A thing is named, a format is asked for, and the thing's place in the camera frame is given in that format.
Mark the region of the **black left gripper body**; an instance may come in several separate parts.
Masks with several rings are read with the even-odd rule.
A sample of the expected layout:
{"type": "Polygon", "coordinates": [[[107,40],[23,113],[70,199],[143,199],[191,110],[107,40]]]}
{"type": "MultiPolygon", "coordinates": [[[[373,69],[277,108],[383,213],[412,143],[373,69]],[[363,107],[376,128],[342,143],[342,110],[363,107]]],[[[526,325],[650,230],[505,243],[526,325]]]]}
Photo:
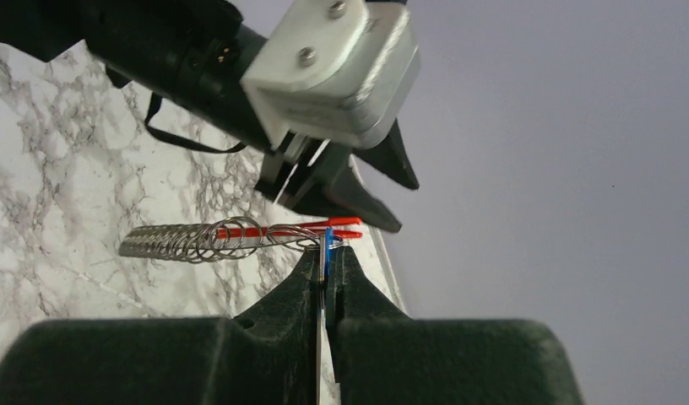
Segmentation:
{"type": "Polygon", "coordinates": [[[265,134],[240,79],[265,44],[228,1],[83,1],[88,50],[118,88],[135,81],[153,94],[147,117],[163,99],[201,116],[239,143],[264,153],[256,188],[274,200],[296,162],[265,134]]]}

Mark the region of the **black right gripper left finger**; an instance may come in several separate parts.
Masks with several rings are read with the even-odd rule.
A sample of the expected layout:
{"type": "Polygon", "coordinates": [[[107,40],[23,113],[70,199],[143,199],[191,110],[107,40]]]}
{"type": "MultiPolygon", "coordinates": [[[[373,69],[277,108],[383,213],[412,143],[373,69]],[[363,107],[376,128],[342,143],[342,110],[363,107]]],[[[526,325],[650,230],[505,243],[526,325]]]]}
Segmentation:
{"type": "Polygon", "coordinates": [[[0,404],[316,404],[319,262],[232,318],[39,322],[0,362],[0,404]]]}

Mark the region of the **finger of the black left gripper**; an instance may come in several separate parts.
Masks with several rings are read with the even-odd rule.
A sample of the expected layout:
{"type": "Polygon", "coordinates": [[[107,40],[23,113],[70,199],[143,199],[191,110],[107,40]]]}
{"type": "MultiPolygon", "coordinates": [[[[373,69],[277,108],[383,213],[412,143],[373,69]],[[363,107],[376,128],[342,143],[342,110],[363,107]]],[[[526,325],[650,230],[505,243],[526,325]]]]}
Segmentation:
{"type": "Polygon", "coordinates": [[[406,153],[398,120],[395,120],[388,135],[375,147],[356,148],[354,155],[373,169],[410,190],[418,190],[420,183],[406,153]]]}
{"type": "Polygon", "coordinates": [[[357,179],[351,149],[328,144],[314,163],[296,165],[282,153],[264,156],[255,190],[284,208],[315,217],[358,217],[366,224],[397,233],[402,223],[357,179]]]}

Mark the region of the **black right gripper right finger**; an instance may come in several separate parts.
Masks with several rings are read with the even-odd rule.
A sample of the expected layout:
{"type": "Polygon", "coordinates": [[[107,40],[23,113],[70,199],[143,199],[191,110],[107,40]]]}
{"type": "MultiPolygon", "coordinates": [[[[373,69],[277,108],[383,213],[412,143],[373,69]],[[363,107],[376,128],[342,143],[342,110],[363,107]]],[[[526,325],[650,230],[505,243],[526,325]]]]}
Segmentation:
{"type": "Polygon", "coordinates": [[[414,319],[354,250],[328,265],[325,320],[344,404],[580,404],[562,343],[524,319],[414,319]]]}

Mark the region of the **blue capped silver key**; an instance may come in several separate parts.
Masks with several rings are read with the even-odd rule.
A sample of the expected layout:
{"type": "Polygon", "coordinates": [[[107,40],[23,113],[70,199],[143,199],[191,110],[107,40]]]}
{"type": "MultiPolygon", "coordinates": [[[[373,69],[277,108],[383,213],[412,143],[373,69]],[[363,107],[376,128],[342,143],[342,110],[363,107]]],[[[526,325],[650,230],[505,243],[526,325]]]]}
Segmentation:
{"type": "Polygon", "coordinates": [[[319,312],[317,314],[317,403],[331,402],[329,381],[334,379],[333,356],[328,335],[328,316],[332,315],[328,304],[328,286],[330,262],[334,249],[341,246],[341,240],[334,236],[331,227],[326,227],[319,238],[319,262],[317,275],[317,291],[319,296],[319,312]]]}

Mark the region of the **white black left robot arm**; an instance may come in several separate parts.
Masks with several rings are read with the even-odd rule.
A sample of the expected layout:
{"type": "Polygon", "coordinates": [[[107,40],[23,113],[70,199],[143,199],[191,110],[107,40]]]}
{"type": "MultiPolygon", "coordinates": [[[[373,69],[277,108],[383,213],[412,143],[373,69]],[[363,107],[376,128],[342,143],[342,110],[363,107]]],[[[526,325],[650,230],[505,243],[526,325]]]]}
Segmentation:
{"type": "Polygon", "coordinates": [[[265,37],[228,1],[0,1],[0,43],[50,62],[80,41],[151,91],[150,116],[169,100],[263,153],[269,201],[401,229],[350,158],[420,185],[397,122],[420,67],[405,2],[294,1],[265,37]]]}

